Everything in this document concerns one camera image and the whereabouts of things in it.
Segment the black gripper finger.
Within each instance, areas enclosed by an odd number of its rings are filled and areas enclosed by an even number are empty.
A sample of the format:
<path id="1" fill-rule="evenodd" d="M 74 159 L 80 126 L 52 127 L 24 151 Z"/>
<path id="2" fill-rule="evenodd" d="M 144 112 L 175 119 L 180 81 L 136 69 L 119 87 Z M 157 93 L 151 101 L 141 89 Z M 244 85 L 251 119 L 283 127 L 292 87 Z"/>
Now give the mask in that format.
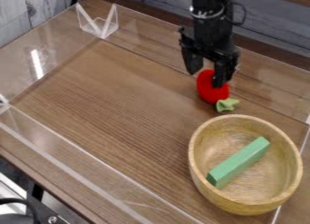
<path id="1" fill-rule="evenodd" d="M 231 80 L 236 71 L 239 60 L 236 58 L 213 61 L 212 87 L 220 88 Z"/>
<path id="2" fill-rule="evenodd" d="M 184 65 L 189 75 L 195 74 L 203 66 L 203 57 L 192 52 L 188 48 L 181 48 Z"/>

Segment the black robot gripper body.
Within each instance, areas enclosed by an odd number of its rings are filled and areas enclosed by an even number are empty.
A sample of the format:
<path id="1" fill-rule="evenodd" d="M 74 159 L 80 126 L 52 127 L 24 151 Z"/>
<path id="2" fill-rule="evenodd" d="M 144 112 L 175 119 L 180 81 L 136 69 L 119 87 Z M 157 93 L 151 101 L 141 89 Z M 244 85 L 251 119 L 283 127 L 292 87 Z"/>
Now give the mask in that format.
<path id="1" fill-rule="evenodd" d="M 239 50 L 233 44 L 231 36 L 224 36 L 219 40 L 209 38 L 207 41 L 197 40 L 193 37 L 193 28 L 184 26 L 179 28 L 180 47 L 188 48 L 192 52 L 199 54 L 203 59 L 208 59 L 212 62 L 219 59 L 239 59 Z"/>

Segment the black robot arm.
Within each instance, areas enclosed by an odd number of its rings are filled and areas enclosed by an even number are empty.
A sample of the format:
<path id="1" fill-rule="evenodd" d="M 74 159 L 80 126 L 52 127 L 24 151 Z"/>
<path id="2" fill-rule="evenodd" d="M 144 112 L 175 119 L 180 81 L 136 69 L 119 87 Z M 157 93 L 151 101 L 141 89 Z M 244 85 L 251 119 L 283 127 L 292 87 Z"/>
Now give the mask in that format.
<path id="1" fill-rule="evenodd" d="M 243 24 L 247 11 L 232 0 L 191 0 L 189 14 L 192 26 L 179 28 L 187 72 L 195 74 L 203 67 L 203 60 L 209 60 L 212 87 L 220 88 L 231 80 L 239 64 L 232 26 Z"/>

